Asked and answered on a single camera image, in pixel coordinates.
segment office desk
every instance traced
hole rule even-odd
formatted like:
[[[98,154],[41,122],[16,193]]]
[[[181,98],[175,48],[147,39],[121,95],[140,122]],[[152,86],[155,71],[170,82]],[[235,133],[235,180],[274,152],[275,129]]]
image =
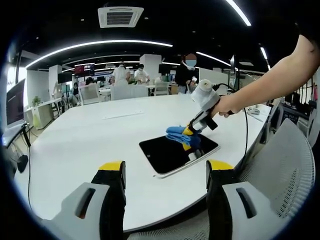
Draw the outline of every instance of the office desk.
[[[261,132],[270,108],[259,106],[263,122],[248,116],[248,150]],[[220,149],[174,175],[158,178],[141,141],[166,134],[169,126],[185,126],[200,108],[189,95],[166,95],[100,102],[73,107],[57,118],[31,146],[30,201],[41,218],[52,219],[62,200],[83,182],[90,183],[98,168],[114,160],[126,162],[125,231],[162,222],[201,200],[206,191],[206,159],[236,166],[245,153],[246,118],[243,112],[225,119],[203,135]],[[15,183],[28,201],[28,166],[16,173]]]
[[[2,145],[5,146],[5,148],[9,148],[9,146],[16,139],[16,137],[18,137],[18,135],[22,133],[25,139],[25,143],[27,144],[28,147],[30,147],[31,143],[26,132],[26,126],[27,125],[25,123],[21,123],[19,125],[6,129],[2,135]]]

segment white wall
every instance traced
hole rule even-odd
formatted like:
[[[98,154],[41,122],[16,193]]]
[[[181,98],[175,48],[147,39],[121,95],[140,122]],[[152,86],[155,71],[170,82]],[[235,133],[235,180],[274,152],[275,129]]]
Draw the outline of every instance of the white wall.
[[[42,102],[50,100],[48,72],[27,70],[26,85],[29,106],[32,106],[35,96],[38,96]]]
[[[215,70],[209,70],[205,68],[199,69],[199,80],[208,79],[213,84],[228,84],[228,75]],[[220,86],[217,93],[220,95],[226,95],[228,88],[226,86]]]
[[[161,55],[144,54],[140,57],[140,64],[144,65],[144,70],[149,74],[151,80],[161,76],[159,73],[159,65],[161,63]]]

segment human arm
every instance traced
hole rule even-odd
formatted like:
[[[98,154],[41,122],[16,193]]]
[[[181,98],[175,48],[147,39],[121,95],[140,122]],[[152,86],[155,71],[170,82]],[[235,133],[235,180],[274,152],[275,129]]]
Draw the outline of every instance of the human arm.
[[[125,79],[129,82],[129,80],[130,80],[130,71],[129,71],[129,69],[128,69],[128,71],[126,72],[126,74],[125,74]]]
[[[291,55],[280,60],[260,79],[234,94],[222,97],[211,116],[219,112],[227,117],[228,111],[237,113],[245,107],[286,96],[306,83],[319,65],[319,47],[300,35]]]
[[[143,73],[144,73],[146,79],[147,79],[147,80],[150,80],[150,76],[149,76],[149,74],[148,74],[145,70],[143,70]]]

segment black cable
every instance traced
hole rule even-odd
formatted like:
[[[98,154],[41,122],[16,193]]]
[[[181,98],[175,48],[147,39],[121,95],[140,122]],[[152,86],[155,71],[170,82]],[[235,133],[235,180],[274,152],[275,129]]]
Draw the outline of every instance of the black cable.
[[[217,91],[221,85],[230,88],[234,93],[236,92],[235,89],[233,89],[232,87],[230,87],[229,85],[227,85],[227,84],[225,84],[225,83],[216,84],[216,85],[214,85],[212,88],[213,88],[213,90]],[[244,165],[245,159],[246,159],[246,155],[247,155],[247,149],[248,149],[248,131],[249,131],[249,127],[248,127],[248,116],[247,116],[246,108],[243,108],[243,110],[244,110],[244,115],[245,115],[246,136],[245,136],[245,151],[244,151],[244,156],[243,156],[243,158],[242,158],[242,161],[241,161],[241,163],[240,163],[240,165],[239,165],[239,168],[238,168],[239,171],[241,171],[242,168],[243,168],[243,165]]]
[[[28,128],[29,128],[29,136],[28,136],[28,138],[29,138],[29,141],[30,141],[30,132],[31,132],[31,130],[30,130],[29,125],[27,125],[27,126],[28,126]],[[29,161],[28,161],[28,163],[29,163],[28,202],[29,202],[30,209],[32,210],[31,202],[30,202],[30,180],[31,180],[31,163],[30,163],[30,162],[31,162],[31,151],[30,151],[30,147],[29,147],[28,144],[25,142],[25,140],[24,140],[23,137],[22,137],[22,141],[23,141],[23,143],[26,145],[27,150],[29,151]]]

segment ceiling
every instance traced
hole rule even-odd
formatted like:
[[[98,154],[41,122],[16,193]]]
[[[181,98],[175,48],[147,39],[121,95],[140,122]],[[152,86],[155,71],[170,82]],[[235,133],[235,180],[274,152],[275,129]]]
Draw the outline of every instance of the ceiling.
[[[267,63],[260,47],[265,48],[271,66],[289,55],[299,34],[295,21],[285,15],[287,12],[281,11],[277,1],[234,1],[252,26],[247,26],[225,0],[109,1],[113,6],[144,8],[135,28],[100,28],[98,8],[106,4],[106,0],[34,4],[28,14],[24,11],[23,16],[26,17],[20,16],[18,19],[20,29],[16,32],[17,46],[18,49],[43,56],[64,47],[101,40],[144,40],[173,45],[110,43],[83,46],[50,56],[30,67],[32,70],[88,58],[95,59],[68,66],[73,68],[75,64],[88,62],[138,61],[139,56],[98,57],[142,56],[145,53],[159,54],[165,58],[165,62],[179,63],[180,55],[199,51],[225,62],[229,62],[232,55],[236,54],[240,61],[253,64],[240,66],[241,69],[266,72]],[[21,66],[32,61],[23,57]],[[227,67],[200,55],[197,55],[197,66],[208,69]]]

